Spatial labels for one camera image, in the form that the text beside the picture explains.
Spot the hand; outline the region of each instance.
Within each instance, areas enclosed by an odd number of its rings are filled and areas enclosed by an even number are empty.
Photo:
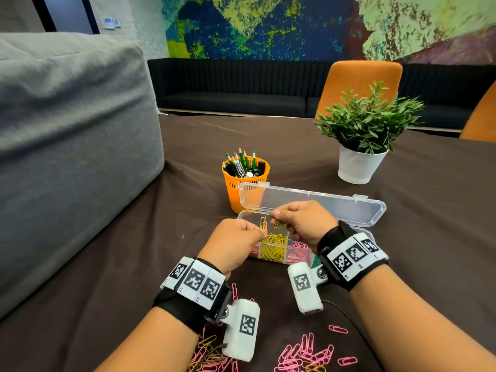
[[[314,253],[317,253],[317,244],[320,239],[338,221],[317,201],[296,201],[279,206],[270,212],[270,223],[286,224],[293,240],[306,243]]]
[[[227,278],[245,262],[253,246],[267,233],[244,219],[224,219],[215,228],[198,257],[207,260]]]

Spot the black cable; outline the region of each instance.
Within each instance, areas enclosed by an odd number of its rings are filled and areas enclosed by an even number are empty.
[[[205,359],[207,359],[210,355],[212,355],[212,354],[213,354],[215,351],[217,351],[218,349],[220,349],[220,348],[222,348],[222,347],[226,347],[226,346],[227,346],[227,344],[226,344],[226,343],[223,343],[223,344],[221,344],[221,345],[219,345],[219,346],[214,347],[214,349],[213,349],[213,350],[210,350],[210,351],[208,352],[208,354],[207,354],[207,355],[205,355],[204,357],[202,357],[202,358],[201,358],[201,359],[200,359],[200,360],[196,363],[195,368],[193,368],[193,370],[192,370],[191,372],[196,372],[196,371],[198,371],[198,369],[201,367],[201,365],[202,365],[202,363],[203,363],[203,361],[204,361]]]
[[[333,302],[329,301],[329,300],[321,300],[321,302],[323,303],[326,303],[326,304],[331,304],[332,306],[335,306],[336,308],[339,309],[339,311],[341,313],[344,314],[344,316],[346,316],[346,318],[351,322],[351,325],[355,326],[355,329],[357,330],[358,334],[360,334],[361,338],[363,339],[363,341],[365,342],[365,344],[367,345],[367,347],[369,348],[370,352],[372,353],[372,356],[374,357],[375,361],[377,362],[377,364],[379,364],[379,368],[381,369],[382,372],[386,372],[386,370],[384,369],[384,366],[382,365],[381,361],[379,360],[379,357],[377,356],[377,354],[375,353],[374,349],[372,348],[372,346],[370,345],[369,341],[367,340],[367,338],[365,338],[365,336],[363,335],[362,331],[360,330],[360,328],[358,327],[358,325],[355,324],[355,321],[353,321],[350,316],[348,316],[346,314],[346,312],[344,312],[340,307],[338,307],[336,304],[334,304]]]

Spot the clear plastic box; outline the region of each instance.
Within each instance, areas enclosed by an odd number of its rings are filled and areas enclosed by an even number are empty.
[[[372,233],[367,230],[377,222],[386,211],[386,204],[379,200],[368,199],[367,196],[340,196],[310,192],[306,190],[271,186],[269,182],[241,183],[239,185],[241,205],[249,210],[239,213],[239,219],[261,225],[265,217],[267,231],[278,236],[276,243],[262,241],[251,251],[250,256],[269,261],[292,263],[305,261],[310,267],[319,263],[312,251],[301,243],[291,240],[284,225],[274,228],[270,224],[269,212],[293,201],[315,200],[325,207],[336,219],[343,220],[355,230],[366,233],[375,242]]]

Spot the dark brown tablecloth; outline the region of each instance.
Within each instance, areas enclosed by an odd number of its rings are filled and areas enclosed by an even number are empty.
[[[220,162],[239,146],[270,163],[273,185],[384,201],[387,211],[372,232],[391,267],[496,352],[496,144],[407,131],[369,184],[352,185],[337,176],[338,143],[308,119],[170,115],[161,126],[164,171],[0,323],[1,371],[96,368],[149,310],[176,262],[195,255],[221,219],[236,216]],[[328,371],[340,370],[342,356],[359,360],[347,371],[378,370],[341,313],[298,312],[285,265],[249,259],[231,280],[239,297],[261,308],[255,356],[239,363],[240,371],[272,371],[284,347],[310,331],[316,350],[335,346]],[[347,292],[327,286],[320,294],[358,320]],[[350,334],[332,333],[329,324]]]

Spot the forearm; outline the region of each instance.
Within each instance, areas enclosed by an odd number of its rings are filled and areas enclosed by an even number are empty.
[[[382,363],[389,372],[496,370],[496,358],[427,304],[387,265],[351,290]]]
[[[198,334],[155,307],[95,372],[184,372],[197,342]]]

